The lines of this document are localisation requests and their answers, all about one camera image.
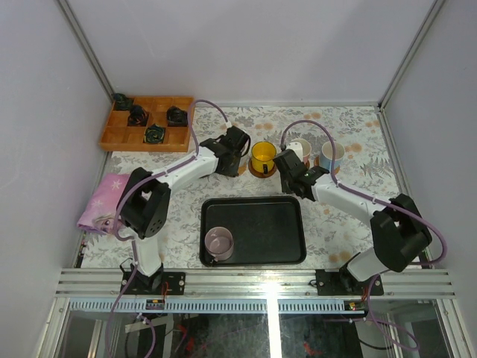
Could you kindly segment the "woven rattan coaster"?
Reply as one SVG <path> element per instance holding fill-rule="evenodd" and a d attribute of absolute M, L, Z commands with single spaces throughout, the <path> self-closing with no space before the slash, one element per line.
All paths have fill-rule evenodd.
<path fill-rule="evenodd" d="M 320 165 L 320 158 L 319 158 L 319 157 L 316 157 L 316 158 L 314 159 L 314 165 L 315 165 L 315 166 L 319 166 L 319 165 Z M 335 174 L 335 175 L 338 174 L 339 171 L 340 171 L 340 166 L 336 166 L 335 169 L 334 169 L 334 174 Z"/>
<path fill-rule="evenodd" d="M 248 157 L 241 157 L 240 162 L 238 165 L 238 176 L 243 175 L 247 171 L 247 166 L 248 166 Z"/>

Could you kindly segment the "pink mug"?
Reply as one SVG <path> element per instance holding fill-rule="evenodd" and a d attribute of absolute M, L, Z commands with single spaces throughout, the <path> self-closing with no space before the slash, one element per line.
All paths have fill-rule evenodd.
<path fill-rule="evenodd" d="M 303 146 L 303 160 L 301 160 L 306 166 L 309 166 L 309 158 L 312 151 L 312 147 L 305 139 L 293 139 L 291 142 L 300 142 Z"/>

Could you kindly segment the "yellow enamel mug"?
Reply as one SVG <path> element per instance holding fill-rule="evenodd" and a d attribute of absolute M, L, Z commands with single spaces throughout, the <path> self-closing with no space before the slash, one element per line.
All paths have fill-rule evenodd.
<path fill-rule="evenodd" d="M 277 150 L 271 142 L 258 142 L 252 147 L 251 166 L 261 175 L 269 175 L 274 168 L 274 158 Z"/>

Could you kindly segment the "dark wooden coaster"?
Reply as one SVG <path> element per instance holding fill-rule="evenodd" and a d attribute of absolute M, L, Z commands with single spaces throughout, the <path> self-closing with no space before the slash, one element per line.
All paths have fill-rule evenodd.
<path fill-rule="evenodd" d="M 274 167 L 272 168 L 272 170 L 270 170 L 269 173 L 267 173 L 267 174 L 258 172 L 258 171 L 256 171 L 256 170 L 254 169 L 254 167 L 253 167 L 251 161 L 248 162 L 247 167 L 248 167 L 249 172 L 250 172 L 254 177 L 256 177 L 256 178 L 261 178 L 261 179 L 269 178 L 269 177 L 271 177 L 272 175 L 274 175 L 274 173 L 277 171 L 277 167 L 274 166 Z"/>

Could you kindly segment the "light blue mug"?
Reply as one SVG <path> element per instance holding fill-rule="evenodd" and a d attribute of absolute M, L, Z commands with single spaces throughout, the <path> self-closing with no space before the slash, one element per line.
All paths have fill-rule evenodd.
<path fill-rule="evenodd" d="M 320 166 L 327 170 L 340 166 L 345 155 L 345 148 L 339 142 L 325 142 L 320 150 Z"/>

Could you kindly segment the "black serving tray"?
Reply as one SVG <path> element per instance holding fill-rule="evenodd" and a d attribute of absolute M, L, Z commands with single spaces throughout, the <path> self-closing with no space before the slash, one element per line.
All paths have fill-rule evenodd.
<path fill-rule="evenodd" d="M 231 232 L 230 258 L 216 262 L 206 251 L 206 233 L 214 227 Z M 213 198 L 201 207 L 199 258 L 206 267 L 294 265 L 306 258 L 299 201 L 292 196 Z"/>

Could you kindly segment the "lilac purple mug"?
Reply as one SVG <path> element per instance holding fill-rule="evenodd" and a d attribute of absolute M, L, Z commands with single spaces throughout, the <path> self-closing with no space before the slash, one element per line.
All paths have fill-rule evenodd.
<path fill-rule="evenodd" d="M 234 238 L 225 227 L 213 227 L 205 235 L 204 244 L 206 252 L 212 257 L 212 261 L 220 262 L 228 260 L 234 250 Z"/>

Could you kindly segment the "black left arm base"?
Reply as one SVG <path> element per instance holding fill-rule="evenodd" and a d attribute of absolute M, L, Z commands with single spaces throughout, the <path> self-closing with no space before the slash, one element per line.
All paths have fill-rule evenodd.
<path fill-rule="evenodd" d="M 178 271 L 164 271 L 163 266 L 150 277 L 137 272 L 130 279 L 135 266 L 119 266 L 122 279 L 121 290 L 126 295 L 160 295 L 162 297 L 183 295 L 186 285 L 186 273 Z"/>

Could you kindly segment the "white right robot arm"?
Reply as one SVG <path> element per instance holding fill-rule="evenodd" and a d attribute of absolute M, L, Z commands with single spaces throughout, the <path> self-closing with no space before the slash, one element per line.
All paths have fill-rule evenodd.
<path fill-rule="evenodd" d="M 328 170 L 320 166 L 307 168 L 291 149 L 275 156 L 274 164 L 283 192 L 329 204 L 370 228 L 373 246 L 341 268 L 339 282 L 348 294 L 360 292 L 376 274 L 403 271 L 432 242 L 429 229 L 407 195 L 383 201 L 346 189 Z"/>

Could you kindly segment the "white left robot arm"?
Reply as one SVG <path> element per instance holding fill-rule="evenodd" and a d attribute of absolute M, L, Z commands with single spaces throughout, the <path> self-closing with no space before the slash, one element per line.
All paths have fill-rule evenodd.
<path fill-rule="evenodd" d="M 184 158 L 152 172 L 139 167 L 131 172 L 116 208 L 113 232 L 120 241 L 131 241 L 133 266 L 140 272 L 137 285 L 147 294 L 161 290 L 159 232 L 164 227 L 171 196 L 211 174 L 234 178 L 251 139 L 231 126 L 217 138 L 198 143 Z"/>

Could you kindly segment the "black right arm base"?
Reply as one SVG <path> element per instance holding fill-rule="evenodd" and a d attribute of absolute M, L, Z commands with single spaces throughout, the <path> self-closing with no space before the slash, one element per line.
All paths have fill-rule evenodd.
<path fill-rule="evenodd" d="M 316 269 L 315 277 L 308 282 L 308 285 L 315 288 L 319 296 L 384 295 L 379 274 L 365 281 L 358 281 L 344 269 Z"/>

